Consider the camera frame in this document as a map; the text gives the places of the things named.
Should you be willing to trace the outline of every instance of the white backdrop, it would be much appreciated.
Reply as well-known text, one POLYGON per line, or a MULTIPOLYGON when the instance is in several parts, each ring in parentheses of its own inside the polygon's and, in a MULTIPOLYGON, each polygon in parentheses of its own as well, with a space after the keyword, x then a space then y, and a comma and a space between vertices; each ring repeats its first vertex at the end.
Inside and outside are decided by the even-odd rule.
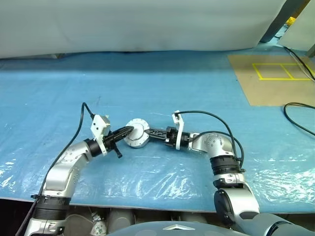
POLYGON ((0 58, 257 45, 285 0, 1 0, 0 58))
POLYGON ((279 44, 302 51, 308 51, 315 44, 315 0, 304 8, 279 44))

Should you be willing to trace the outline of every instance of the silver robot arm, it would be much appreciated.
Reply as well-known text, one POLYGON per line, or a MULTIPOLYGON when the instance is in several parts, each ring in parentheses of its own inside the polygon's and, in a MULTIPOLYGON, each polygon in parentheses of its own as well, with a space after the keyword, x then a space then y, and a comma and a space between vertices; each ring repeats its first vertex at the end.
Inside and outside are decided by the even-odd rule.
POLYGON ((184 132, 184 121, 180 114, 175 113, 172 117, 178 128, 167 127, 166 130, 151 129, 142 119, 131 120, 127 125, 134 126, 134 130, 125 138, 126 143, 140 148, 151 138, 177 150, 207 153, 214 173, 213 184, 218 189, 214 195, 217 214, 226 226, 236 231, 250 236, 315 235, 276 215, 260 213, 259 204, 246 182, 230 139, 220 133, 204 134, 197 138, 199 133, 184 132))
POLYGON ((41 194, 32 196, 37 203, 24 235, 61 235, 81 170, 93 157, 105 156, 111 150, 121 157, 116 142, 132 130, 133 127, 124 127, 110 132, 108 118, 95 115, 91 126, 94 139, 70 146, 49 170, 41 194))
POLYGON ((70 146, 49 171, 44 189, 37 198, 34 215, 25 236, 59 235, 64 231, 65 217, 81 170, 91 161, 86 142, 70 146))

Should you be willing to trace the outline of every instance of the yellow object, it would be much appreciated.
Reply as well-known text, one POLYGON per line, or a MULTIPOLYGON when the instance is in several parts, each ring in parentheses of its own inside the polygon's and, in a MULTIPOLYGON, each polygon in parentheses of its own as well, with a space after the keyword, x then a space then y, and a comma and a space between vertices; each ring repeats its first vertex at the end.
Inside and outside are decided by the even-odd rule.
MULTIPOLYGON (((290 101, 315 106, 315 83, 307 78, 293 57, 229 55, 228 59, 251 106, 282 106, 290 101), (255 71, 253 63, 262 79, 255 71)), ((308 57, 301 59, 312 73, 315 72, 315 63, 312 60, 308 57)))
POLYGON ((295 22, 295 18, 291 16, 291 17, 286 21, 286 24, 287 24, 288 26, 292 26, 294 22, 295 22))
POLYGON ((256 71, 258 77, 260 80, 311 80, 309 78, 295 78, 289 71, 288 69, 285 67, 285 66, 294 66, 294 65, 302 65, 302 64, 297 64, 297 63, 252 63, 252 66, 254 68, 254 70, 256 71), (280 66, 284 71, 285 73, 289 76, 289 78, 265 78, 261 75, 259 69, 257 68, 257 65, 278 65, 280 66))

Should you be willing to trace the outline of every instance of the black wire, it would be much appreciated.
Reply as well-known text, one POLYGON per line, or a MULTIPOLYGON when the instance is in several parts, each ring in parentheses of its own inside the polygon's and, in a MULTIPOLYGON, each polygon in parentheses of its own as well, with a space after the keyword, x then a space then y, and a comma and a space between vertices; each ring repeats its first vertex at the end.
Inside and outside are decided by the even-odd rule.
POLYGON ((293 53, 295 55, 295 57, 301 62, 301 64, 304 66, 304 68, 307 70, 307 72, 310 74, 310 76, 312 77, 312 79, 315 81, 315 77, 313 75, 313 73, 310 71, 310 69, 306 66, 306 64, 302 61, 302 59, 291 49, 284 47, 284 49, 286 49, 287 51, 293 53))
POLYGON ((235 147, 235 142, 234 142, 234 137, 233 137, 232 131, 231 131, 230 127, 228 127, 227 123, 226 123, 223 119, 221 119, 220 117, 218 117, 218 116, 215 115, 215 114, 212 114, 212 113, 210 113, 210 112, 204 112, 204 111, 182 111, 182 112, 175 112, 175 115, 177 115, 177 114, 186 114, 186 113, 200 113, 200 114, 206 114, 206 115, 212 116, 212 117, 214 117, 214 118, 217 118, 219 121, 221 121, 221 122, 225 125, 225 127, 226 127, 226 129, 227 129, 227 131, 228 131, 228 133, 229 133, 229 135, 230 135, 230 137, 231 137, 231 140, 232 140, 232 148, 233 148, 233 151, 234 151, 234 155, 235 155, 235 157, 237 158, 236 147, 235 147))
MULTIPOLYGON (((43 183, 40 187, 40 190, 38 192, 39 195, 42 194, 42 191, 44 189, 44 185, 45 185, 45 182, 46 182, 46 178, 47 178, 47 175, 48 175, 48 172, 51 170, 51 168, 56 164, 56 162, 58 161, 58 159, 61 157, 61 155, 68 149, 68 147, 73 143, 73 141, 76 139, 76 137, 78 136, 80 130, 81 130, 81 127, 82 127, 82 123, 83 123, 83 117, 84 117, 84 107, 87 109, 87 111, 89 112, 91 118, 94 117, 94 114, 90 111, 88 105, 83 102, 82 103, 82 106, 81 106, 81 115, 80 115, 80 122, 79 122, 79 126, 78 126, 78 129, 77 131, 75 132, 74 136, 72 137, 72 139, 70 140, 70 142, 63 148, 63 150, 58 154, 58 156, 56 157, 56 159, 54 160, 54 162, 51 164, 51 166, 49 167, 48 171, 47 171, 47 174, 45 175, 45 178, 43 180, 43 183)), ((28 222, 28 220, 30 219, 31 217, 31 214, 33 213, 33 210, 36 206, 36 203, 37 203, 37 199, 35 199, 35 201, 33 202, 30 210, 28 211, 27 215, 25 216, 21 226, 19 227, 18 231, 16 232, 15 236, 19 236, 22 232, 22 230, 24 229, 26 223, 28 222)))
POLYGON ((306 132, 308 132, 308 133, 310 133, 310 134, 312 134, 312 135, 315 136, 315 133, 314 133, 314 132, 310 131, 309 129, 307 129, 307 128, 301 126, 301 125, 299 125, 298 123, 296 123, 295 121, 293 121, 293 120, 288 116, 288 114, 287 114, 287 112, 286 112, 286 108, 287 108, 288 106, 299 106, 299 107, 307 107, 307 108, 312 108, 312 109, 315 109, 315 107, 313 107, 313 106, 311 106, 311 105, 308 105, 308 104, 300 103, 300 102, 289 102, 289 103, 285 104, 285 106, 283 107, 284 116, 285 116, 292 124, 296 125, 297 127, 301 128, 301 129, 305 130, 306 132))
MULTIPOLYGON (((198 138, 200 138, 202 135, 204 135, 204 134, 209 134, 209 133, 224 134, 224 135, 226 135, 226 136, 231 137, 231 135, 229 135, 228 133, 221 132, 221 131, 205 131, 205 132, 202 132, 202 133, 196 135, 195 137, 193 137, 193 139, 191 140, 191 142, 192 142, 192 141, 195 141, 195 140, 198 139, 198 138)), ((243 163, 244 163, 244 149, 243 149, 241 143, 240 143, 236 138, 233 137, 233 139, 235 140, 235 142, 237 143, 237 145, 240 147, 240 150, 241 150, 240 167, 242 167, 242 166, 243 166, 243 163)))

